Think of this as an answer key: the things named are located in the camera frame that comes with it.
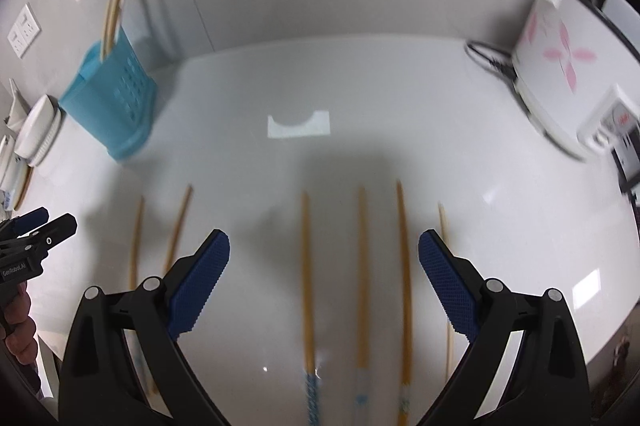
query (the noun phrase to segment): white countertop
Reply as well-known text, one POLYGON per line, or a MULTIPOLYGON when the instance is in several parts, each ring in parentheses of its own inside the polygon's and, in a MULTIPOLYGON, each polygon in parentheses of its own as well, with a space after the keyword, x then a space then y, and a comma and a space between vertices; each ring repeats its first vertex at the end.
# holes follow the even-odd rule
MULTIPOLYGON (((349 424, 353 414, 359 184, 369 194, 372 426, 395 423, 399 398, 396 179, 404 184, 412 242, 438 228, 441 201, 452 251, 483 277, 521 293, 564 293, 587 360, 640 297, 638 232, 612 158, 580 163, 559 151, 534 130, 506 85, 465 56, 462 41, 287 41, 190 59, 155 77, 158 115, 136 157, 116 164, 67 117, 34 172, 22 211, 44 205, 51 218, 72 213, 78 233, 30 282, 33 316, 40 330, 64 338, 87 286, 127 289, 140 194, 140 277, 160 274, 182 194, 193 184, 179 254, 193 253, 219 228, 230 237, 231 259, 179 343, 234 426, 306 422, 303 189, 311 197, 324 425, 349 424), (268 138, 326 132, 326 114, 303 124, 315 111, 329 113, 330 135, 268 138), (574 309, 573 289, 589 274, 600 290, 574 309)), ((446 316, 417 255, 412 286, 410 424, 442 389, 446 357, 446 316)), ((484 410, 506 383, 515 335, 484 410)), ((457 359, 465 348, 456 335, 457 359)))

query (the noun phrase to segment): rice cooker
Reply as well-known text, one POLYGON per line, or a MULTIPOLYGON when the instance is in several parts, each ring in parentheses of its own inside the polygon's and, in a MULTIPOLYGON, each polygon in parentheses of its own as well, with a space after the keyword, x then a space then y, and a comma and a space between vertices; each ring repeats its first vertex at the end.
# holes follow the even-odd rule
POLYGON ((640 54, 586 0, 535 0, 513 52, 530 119, 580 159, 609 152, 640 119, 640 54))

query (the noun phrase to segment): power cord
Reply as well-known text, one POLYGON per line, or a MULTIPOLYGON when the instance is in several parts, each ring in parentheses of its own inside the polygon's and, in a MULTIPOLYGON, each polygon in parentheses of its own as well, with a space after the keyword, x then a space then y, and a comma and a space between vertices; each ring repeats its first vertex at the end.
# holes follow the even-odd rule
POLYGON ((505 78, 509 79, 511 82, 516 82, 518 76, 516 75, 516 69, 513 67, 513 63, 511 62, 511 54, 503 48, 499 48, 498 46, 493 46, 489 43, 482 43, 482 41, 468 40, 465 43, 465 51, 469 57, 471 57, 475 62, 478 62, 478 59, 471 55, 471 52, 480 57, 487 63, 492 70, 500 73, 505 78), (484 48, 495 54, 500 54, 504 56, 506 60, 500 60, 497 57, 492 57, 480 50, 480 48, 484 48))

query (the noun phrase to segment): human hand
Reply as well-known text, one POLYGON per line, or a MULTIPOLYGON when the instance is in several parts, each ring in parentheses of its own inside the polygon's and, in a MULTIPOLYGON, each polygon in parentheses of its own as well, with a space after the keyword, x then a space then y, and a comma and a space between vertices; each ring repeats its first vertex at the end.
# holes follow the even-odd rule
POLYGON ((36 324, 29 317, 31 298, 27 294, 27 282, 18 285, 18 295, 4 309, 7 323, 15 326, 14 333, 5 338, 0 327, 0 340, 4 340, 7 350, 14 354, 20 364, 31 364, 38 354, 38 343, 34 339, 36 324))

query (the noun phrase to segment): electrical outlet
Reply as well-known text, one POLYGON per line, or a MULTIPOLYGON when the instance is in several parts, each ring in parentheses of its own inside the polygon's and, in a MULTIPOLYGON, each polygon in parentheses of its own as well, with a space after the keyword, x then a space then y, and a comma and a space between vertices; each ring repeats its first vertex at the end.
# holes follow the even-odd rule
POLYGON ((24 41, 27 43, 27 46, 29 46, 40 33, 40 27, 36 23, 36 19, 33 17, 33 13, 31 12, 28 3, 22 7, 15 23, 18 25, 18 28, 20 28, 20 33, 22 34, 24 41))
POLYGON ((9 44, 15 52, 15 55, 22 58, 22 54, 27 49, 27 42, 24 41, 20 28, 14 23, 14 26, 9 30, 9 34, 6 37, 9 40, 9 44))

